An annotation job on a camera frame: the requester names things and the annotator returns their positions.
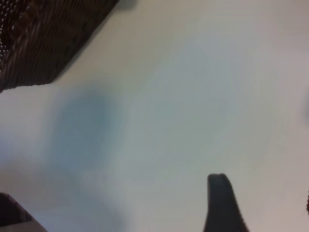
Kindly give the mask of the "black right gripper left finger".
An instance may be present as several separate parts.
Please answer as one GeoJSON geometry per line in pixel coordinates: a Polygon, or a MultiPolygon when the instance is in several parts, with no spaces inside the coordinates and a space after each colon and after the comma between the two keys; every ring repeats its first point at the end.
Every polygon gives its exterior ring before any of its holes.
{"type": "Polygon", "coordinates": [[[1,232],[46,232],[47,230],[14,198],[0,194],[1,232]]]}

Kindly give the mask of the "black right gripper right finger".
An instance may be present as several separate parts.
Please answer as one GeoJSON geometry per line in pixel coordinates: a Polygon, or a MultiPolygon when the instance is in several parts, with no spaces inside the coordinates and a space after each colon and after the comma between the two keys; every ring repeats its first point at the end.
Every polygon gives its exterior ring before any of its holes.
{"type": "Polygon", "coordinates": [[[225,174],[210,174],[205,232],[248,232],[231,182],[225,174]]]}

